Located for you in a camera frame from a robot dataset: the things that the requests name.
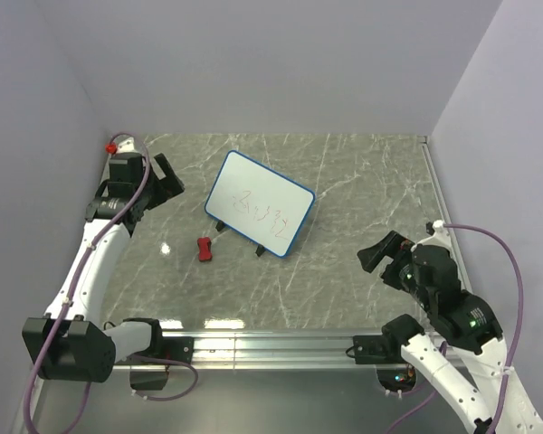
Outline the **red bone-shaped eraser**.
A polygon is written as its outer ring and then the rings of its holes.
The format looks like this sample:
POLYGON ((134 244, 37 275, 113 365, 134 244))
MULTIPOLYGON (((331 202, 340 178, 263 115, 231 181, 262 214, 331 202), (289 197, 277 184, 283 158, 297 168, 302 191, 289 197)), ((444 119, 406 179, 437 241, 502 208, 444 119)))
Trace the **red bone-shaped eraser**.
POLYGON ((212 240, 209 237, 201 237, 196 241, 198 247, 198 260, 200 262, 208 262, 213 259, 212 240))

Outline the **blue framed whiteboard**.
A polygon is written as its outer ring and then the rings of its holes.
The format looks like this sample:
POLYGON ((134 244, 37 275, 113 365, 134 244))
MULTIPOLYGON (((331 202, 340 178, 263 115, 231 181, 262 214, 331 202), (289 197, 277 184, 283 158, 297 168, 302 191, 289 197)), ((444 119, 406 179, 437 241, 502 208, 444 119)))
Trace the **blue framed whiteboard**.
POLYGON ((232 150, 226 154, 207 196, 205 212, 284 258, 315 200, 309 188, 232 150))

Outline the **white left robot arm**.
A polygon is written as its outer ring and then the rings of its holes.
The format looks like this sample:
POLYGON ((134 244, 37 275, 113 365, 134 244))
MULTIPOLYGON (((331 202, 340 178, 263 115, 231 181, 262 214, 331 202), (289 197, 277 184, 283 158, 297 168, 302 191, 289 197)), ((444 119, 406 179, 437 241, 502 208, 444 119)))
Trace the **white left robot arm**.
POLYGON ((153 318, 128 318, 114 329, 101 323, 103 298, 121 252, 144 213, 180 195, 185 187, 166 157, 117 153, 110 175, 87 207, 82 242, 54 301, 40 317, 26 320, 22 336, 33 374, 44 380, 105 382, 115 363, 135 355, 143 363, 165 352, 163 331, 153 318))

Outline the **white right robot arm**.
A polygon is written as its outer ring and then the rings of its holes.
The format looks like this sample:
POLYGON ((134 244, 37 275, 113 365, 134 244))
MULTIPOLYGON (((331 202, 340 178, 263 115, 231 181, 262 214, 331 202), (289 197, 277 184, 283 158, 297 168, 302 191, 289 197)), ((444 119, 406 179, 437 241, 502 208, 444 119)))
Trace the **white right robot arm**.
POLYGON ((489 304, 462 285, 449 230, 435 222, 421 241, 390 231, 357 253, 368 273, 390 260, 380 278, 417 302, 442 342, 403 314, 375 338, 355 336, 349 354, 356 364, 401 363, 417 371, 468 433, 543 433, 543 419, 513 366, 518 343, 506 341, 489 304))

